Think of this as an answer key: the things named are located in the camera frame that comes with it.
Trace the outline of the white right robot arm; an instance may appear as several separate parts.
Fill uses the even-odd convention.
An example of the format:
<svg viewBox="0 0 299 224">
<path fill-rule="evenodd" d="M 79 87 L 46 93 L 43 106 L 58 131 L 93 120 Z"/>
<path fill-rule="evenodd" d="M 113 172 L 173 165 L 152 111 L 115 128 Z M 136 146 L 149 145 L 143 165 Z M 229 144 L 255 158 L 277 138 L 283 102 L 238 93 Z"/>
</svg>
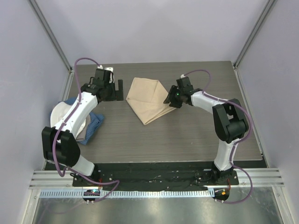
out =
<svg viewBox="0 0 299 224">
<path fill-rule="evenodd" d="M 211 179 L 216 184 L 225 184 L 234 170 L 236 148 L 249 130 L 245 111 L 237 99 L 228 101 L 209 95 L 202 89 L 194 89 L 188 77 L 178 79 L 164 100 L 164 104 L 174 108 L 181 108 L 183 103 L 213 115 L 219 145 L 211 168 Z"/>
</svg>

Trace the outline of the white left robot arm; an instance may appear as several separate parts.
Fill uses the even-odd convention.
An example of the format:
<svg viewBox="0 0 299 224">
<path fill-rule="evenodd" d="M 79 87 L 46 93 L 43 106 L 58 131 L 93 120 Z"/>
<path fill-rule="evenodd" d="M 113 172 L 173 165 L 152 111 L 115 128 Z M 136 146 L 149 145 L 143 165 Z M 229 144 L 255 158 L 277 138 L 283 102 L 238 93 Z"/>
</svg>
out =
<svg viewBox="0 0 299 224">
<path fill-rule="evenodd" d="M 95 186 L 100 179 L 98 168 L 81 155 L 76 135 L 89 113 L 100 102 L 123 99 L 123 80 L 115 80 L 112 67 L 99 66 L 90 81 L 80 87 L 70 110 L 55 125 L 42 130 L 44 158 L 84 175 L 84 182 Z"/>
</svg>

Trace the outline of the beige cloth napkin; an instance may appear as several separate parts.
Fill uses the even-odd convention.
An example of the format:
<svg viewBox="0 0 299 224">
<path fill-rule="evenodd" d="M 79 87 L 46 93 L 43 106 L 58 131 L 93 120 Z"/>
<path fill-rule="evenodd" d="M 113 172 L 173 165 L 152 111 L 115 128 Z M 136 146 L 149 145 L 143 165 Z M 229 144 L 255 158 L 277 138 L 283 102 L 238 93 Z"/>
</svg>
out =
<svg viewBox="0 0 299 224">
<path fill-rule="evenodd" d="M 168 91 L 160 81 L 135 77 L 126 101 L 143 125 L 147 125 L 175 110 L 164 103 L 167 96 Z"/>
</svg>

